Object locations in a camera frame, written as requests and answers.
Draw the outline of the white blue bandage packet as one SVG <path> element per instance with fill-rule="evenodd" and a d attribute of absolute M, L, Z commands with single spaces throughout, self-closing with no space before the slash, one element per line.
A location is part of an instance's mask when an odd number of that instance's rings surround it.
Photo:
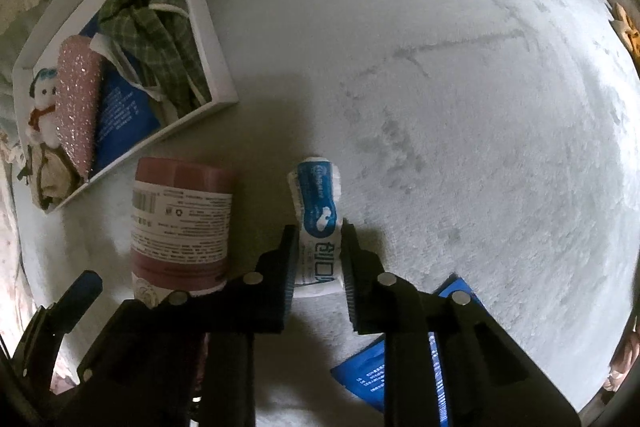
<path fill-rule="evenodd" d="M 288 186 L 299 229 L 294 297 L 337 293 L 344 288 L 340 172 L 329 159 L 308 157 L 288 174 Z"/>

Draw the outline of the pink glitter pouch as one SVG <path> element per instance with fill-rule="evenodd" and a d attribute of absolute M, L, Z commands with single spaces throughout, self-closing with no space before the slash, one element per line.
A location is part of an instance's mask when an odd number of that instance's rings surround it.
<path fill-rule="evenodd" d="M 94 149 L 96 118 L 104 57 L 91 49 L 92 39 L 73 35 L 58 52 L 56 132 L 78 176 L 88 180 Z"/>

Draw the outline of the green plaid cloth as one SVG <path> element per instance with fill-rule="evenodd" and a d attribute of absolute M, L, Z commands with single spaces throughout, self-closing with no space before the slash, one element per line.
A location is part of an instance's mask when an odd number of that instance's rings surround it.
<path fill-rule="evenodd" d="M 186 0 L 105 0 L 103 35 L 142 66 L 144 87 L 157 87 L 180 117 L 212 101 Z"/>

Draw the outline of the blue flat packet on bed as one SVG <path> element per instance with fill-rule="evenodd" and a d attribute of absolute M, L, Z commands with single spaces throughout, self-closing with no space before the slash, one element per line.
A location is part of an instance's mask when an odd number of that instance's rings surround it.
<path fill-rule="evenodd" d="M 376 401 L 386 426 L 465 426 L 486 410 L 489 381 L 474 333 L 483 307 L 464 280 L 429 294 L 392 273 L 359 274 L 346 291 L 355 331 L 381 339 L 332 375 Z"/>

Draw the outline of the beige plaid bear bag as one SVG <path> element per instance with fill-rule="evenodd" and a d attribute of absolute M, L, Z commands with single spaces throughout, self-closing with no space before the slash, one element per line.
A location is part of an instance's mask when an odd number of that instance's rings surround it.
<path fill-rule="evenodd" d="M 80 176 L 62 147 L 47 144 L 26 147 L 25 164 L 17 175 L 32 193 L 32 202 L 43 211 L 51 211 L 72 195 Z"/>

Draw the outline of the blue flat packet in box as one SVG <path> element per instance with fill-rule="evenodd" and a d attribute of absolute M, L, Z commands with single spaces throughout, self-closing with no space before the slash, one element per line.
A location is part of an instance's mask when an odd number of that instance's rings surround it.
<path fill-rule="evenodd" d="M 134 87 L 111 61 L 102 68 L 91 176 L 160 130 L 149 95 Z"/>

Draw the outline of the white cardboard box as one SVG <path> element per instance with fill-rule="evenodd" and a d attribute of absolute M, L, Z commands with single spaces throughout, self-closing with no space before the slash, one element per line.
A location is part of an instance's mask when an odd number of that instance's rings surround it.
<path fill-rule="evenodd" d="M 182 117 L 178 115 L 177 109 L 168 101 L 168 98 L 160 93 L 160 89 L 143 86 L 142 81 L 146 75 L 140 63 L 126 54 L 112 39 L 102 34 L 98 25 L 98 14 L 104 1 L 52 0 L 27 37 L 20 54 L 18 54 L 12 69 L 12 89 L 17 131 L 24 154 L 26 153 L 26 147 L 34 145 L 29 142 L 26 133 L 29 112 L 32 109 L 32 101 L 30 101 L 28 94 L 29 86 L 40 69 L 55 68 L 58 70 L 60 45 L 66 38 L 73 35 L 91 38 L 91 49 L 104 57 L 103 65 L 106 61 L 111 61 L 134 87 L 149 95 L 153 112 L 160 121 L 160 130 L 139 142 L 129 152 L 112 162 L 111 165 L 95 176 L 91 176 L 90 173 L 88 180 L 80 178 L 80 184 L 76 191 L 58 207 L 65 205 L 66 202 L 69 202 L 93 181 L 105 176 L 105 173 L 108 173 L 128 157 L 142 150 L 142 148 L 160 141 L 164 136 L 186 127 L 187 124 L 191 124 L 192 121 L 198 118 L 234 104 L 238 99 L 212 19 L 210 18 L 206 0 L 186 0 L 186 4 L 189 8 L 194 40 L 198 47 L 198 54 L 200 54 L 212 101 Z"/>

